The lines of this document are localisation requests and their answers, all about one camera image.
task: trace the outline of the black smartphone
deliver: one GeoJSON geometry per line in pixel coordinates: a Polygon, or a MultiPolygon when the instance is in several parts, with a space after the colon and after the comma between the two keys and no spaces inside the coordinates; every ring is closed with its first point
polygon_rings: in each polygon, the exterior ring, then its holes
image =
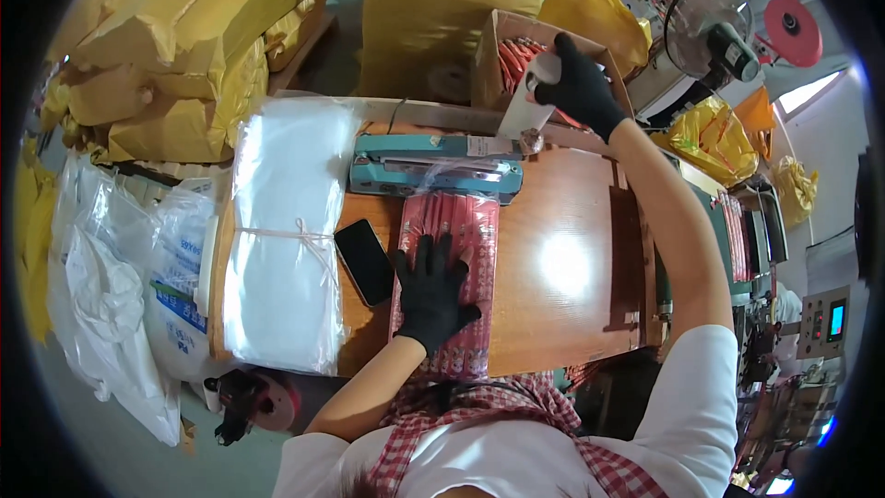
{"type": "Polygon", "coordinates": [[[393,296],[393,266],[369,220],[336,232],[335,244],[365,305],[374,308],[393,296]]]}

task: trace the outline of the open cardboard box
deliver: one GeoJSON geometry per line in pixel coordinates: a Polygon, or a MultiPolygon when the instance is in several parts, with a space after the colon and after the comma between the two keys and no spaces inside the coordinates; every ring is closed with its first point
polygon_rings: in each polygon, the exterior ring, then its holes
{"type": "MultiPolygon", "coordinates": [[[[486,20],[485,27],[482,28],[480,42],[476,47],[476,55],[471,65],[470,105],[500,112],[506,111],[510,105],[513,95],[504,90],[497,51],[499,40],[527,37],[541,45],[550,47],[553,45],[553,39],[561,32],[563,30],[555,25],[538,22],[530,17],[503,10],[492,10],[489,19],[486,20]]],[[[626,95],[626,87],[618,72],[618,67],[614,63],[612,53],[590,39],[584,39],[569,31],[565,31],[565,33],[568,33],[574,40],[578,50],[593,56],[596,63],[605,66],[605,75],[612,79],[612,94],[615,100],[624,108],[624,112],[630,116],[630,119],[633,119],[633,106],[626,95]]],[[[550,116],[550,121],[556,124],[566,123],[566,120],[557,112],[550,116]]]]}

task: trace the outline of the red packaged product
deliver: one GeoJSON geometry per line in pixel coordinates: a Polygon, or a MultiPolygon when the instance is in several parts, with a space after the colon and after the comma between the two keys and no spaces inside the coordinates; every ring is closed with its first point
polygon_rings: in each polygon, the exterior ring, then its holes
{"type": "MultiPolygon", "coordinates": [[[[410,262],[415,261],[415,250],[422,234],[434,239],[452,234],[451,258],[455,261],[461,252],[473,247],[470,271],[461,287],[459,303],[491,304],[495,282],[497,252],[498,210],[496,200],[479,196],[465,196],[433,192],[411,196],[405,200],[403,223],[399,231],[399,248],[410,262]]],[[[393,303],[390,307],[390,338],[403,323],[399,294],[402,287],[394,282],[393,303]]],[[[420,375],[430,379],[485,379],[489,374],[489,343],[491,319],[486,313],[481,319],[465,327],[427,358],[418,368],[420,375]]]]}

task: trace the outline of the wooden table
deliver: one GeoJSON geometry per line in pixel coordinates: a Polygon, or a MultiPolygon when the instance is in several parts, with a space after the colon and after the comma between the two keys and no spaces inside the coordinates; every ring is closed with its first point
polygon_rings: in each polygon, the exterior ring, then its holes
{"type": "MultiPolygon", "coordinates": [[[[365,129],[384,132],[388,125],[365,129]]],[[[441,131],[397,123],[392,132],[441,131]]],[[[523,168],[522,190],[499,219],[490,375],[550,370],[638,348],[640,326],[656,311],[654,254],[623,172],[601,155],[554,147],[523,168]]],[[[232,233],[224,229],[233,221],[230,209],[219,234],[232,233]]],[[[403,199],[347,194],[338,228],[366,218],[392,255],[402,210],[403,199]]],[[[227,264],[230,250],[229,239],[227,247],[220,240],[216,266],[221,258],[227,264]]],[[[367,308],[341,265],[339,274],[350,335],[338,372],[348,377],[387,343],[389,303],[367,308]]],[[[212,286],[220,293],[223,283],[212,286]]],[[[223,356],[221,325],[210,319],[215,356],[223,356]]]]}

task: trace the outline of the gloved hand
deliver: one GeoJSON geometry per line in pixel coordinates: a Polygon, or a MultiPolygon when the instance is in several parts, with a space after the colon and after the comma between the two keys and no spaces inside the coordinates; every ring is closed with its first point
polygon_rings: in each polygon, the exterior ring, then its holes
{"type": "Polygon", "coordinates": [[[422,235],[415,253],[414,270],[409,269],[404,251],[396,251],[396,275],[403,287],[399,299],[403,325],[394,335],[414,338],[424,346],[428,356],[467,324],[481,317],[475,304],[458,305],[468,267],[457,260],[451,269],[447,269],[450,250],[450,234],[440,238],[436,246],[433,237],[422,235]]]}
{"type": "Polygon", "coordinates": [[[615,102],[605,75],[592,58],[578,52],[565,33],[559,33],[553,44],[562,59],[562,76],[556,84],[538,83],[535,101],[552,104],[575,121],[589,125],[607,143],[615,126],[627,115],[615,102]]]}

